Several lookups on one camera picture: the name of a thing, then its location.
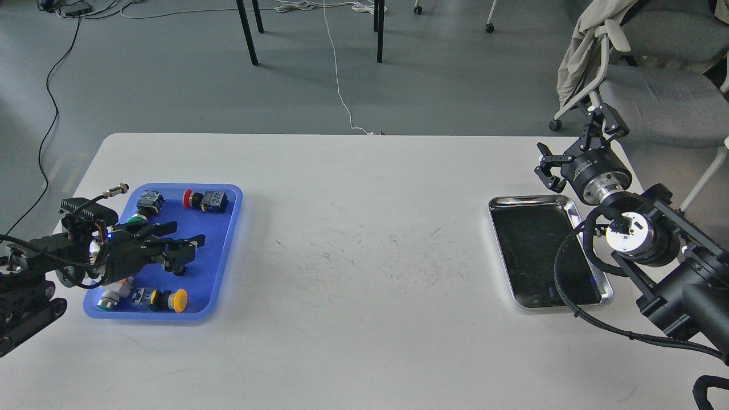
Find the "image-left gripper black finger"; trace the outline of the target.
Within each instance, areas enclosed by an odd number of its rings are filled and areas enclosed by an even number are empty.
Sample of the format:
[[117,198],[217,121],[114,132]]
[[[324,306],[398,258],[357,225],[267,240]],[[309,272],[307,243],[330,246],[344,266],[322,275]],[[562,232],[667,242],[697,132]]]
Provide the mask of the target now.
[[166,236],[177,231],[178,223],[146,223],[136,221],[112,226],[112,240],[144,240],[152,236]]
[[204,234],[189,239],[159,239],[156,245],[161,245],[161,252],[154,256],[154,262],[159,263],[166,272],[171,272],[195,260],[198,247],[204,246]]

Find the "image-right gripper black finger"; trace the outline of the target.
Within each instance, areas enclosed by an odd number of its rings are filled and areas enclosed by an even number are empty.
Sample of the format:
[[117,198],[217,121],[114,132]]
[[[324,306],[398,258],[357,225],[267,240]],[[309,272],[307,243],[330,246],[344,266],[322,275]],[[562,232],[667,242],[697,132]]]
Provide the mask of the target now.
[[587,123],[578,139],[578,150],[609,147],[611,142],[626,137],[630,129],[619,112],[609,104],[583,107]]
[[541,154],[539,165],[534,169],[536,175],[547,189],[552,190],[552,192],[563,192],[567,185],[567,180],[555,176],[550,169],[572,163],[574,156],[567,155],[567,153],[554,155],[547,145],[541,142],[538,142],[536,147]]

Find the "black cylindrical gripper body image-right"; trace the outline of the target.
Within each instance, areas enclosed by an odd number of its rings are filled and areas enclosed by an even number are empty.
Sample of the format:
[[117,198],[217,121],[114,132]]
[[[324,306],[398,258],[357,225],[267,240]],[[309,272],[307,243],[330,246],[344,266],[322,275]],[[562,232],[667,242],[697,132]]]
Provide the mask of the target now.
[[631,185],[632,174],[609,146],[581,151],[578,144],[568,148],[565,155],[572,161],[563,166],[563,176],[586,205],[599,205]]

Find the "black cylindrical gripper body image-left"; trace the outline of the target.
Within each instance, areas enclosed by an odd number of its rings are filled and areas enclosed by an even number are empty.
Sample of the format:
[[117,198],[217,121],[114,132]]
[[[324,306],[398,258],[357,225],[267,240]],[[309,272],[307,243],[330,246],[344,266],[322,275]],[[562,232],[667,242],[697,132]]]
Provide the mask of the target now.
[[106,245],[106,262],[91,271],[91,278],[102,285],[133,277],[144,265],[154,263],[166,247],[161,239],[151,235],[148,228],[141,228],[134,233],[126,230],[113,231]]

